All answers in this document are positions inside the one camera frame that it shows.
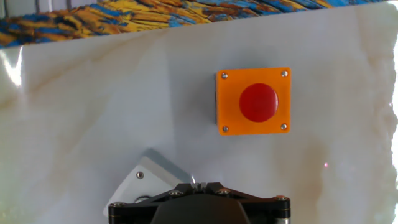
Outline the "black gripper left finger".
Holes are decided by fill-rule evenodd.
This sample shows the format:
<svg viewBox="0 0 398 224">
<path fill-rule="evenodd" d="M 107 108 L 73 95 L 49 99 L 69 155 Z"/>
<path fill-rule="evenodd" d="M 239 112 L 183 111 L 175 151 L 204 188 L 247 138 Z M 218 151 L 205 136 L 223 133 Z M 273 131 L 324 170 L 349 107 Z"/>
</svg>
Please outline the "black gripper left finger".
<svg viewBox="0 0 398 224">
<path fill-rule="evenodd" d="M 199 184 L 177 184 L 173 189 L 155 196 L 141 196 L 132 203 L 121 199 L 114 200 L 108 205 L 108 223 L 139 223 L 150 222 L 157 209 L 173 199 L 182 198 L 192 193 L 198 193 Z"/>
</svg>

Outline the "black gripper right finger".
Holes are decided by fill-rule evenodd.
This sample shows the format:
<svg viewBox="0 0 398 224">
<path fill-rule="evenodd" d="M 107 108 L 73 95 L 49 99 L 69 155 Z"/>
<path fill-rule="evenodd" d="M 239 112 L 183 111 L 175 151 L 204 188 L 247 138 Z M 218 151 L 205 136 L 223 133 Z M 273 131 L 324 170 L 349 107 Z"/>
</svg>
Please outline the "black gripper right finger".
<svg viewBox="0 0 398 224">
<path fill-rule="evenodd" d="M 260 198 L 219 182 L 198 184 L 198 194 L 206 197 L 199 205 L 200 216 L 217 223 L 291 223 L 290 199 L 283 195 Z"/>
</svg>

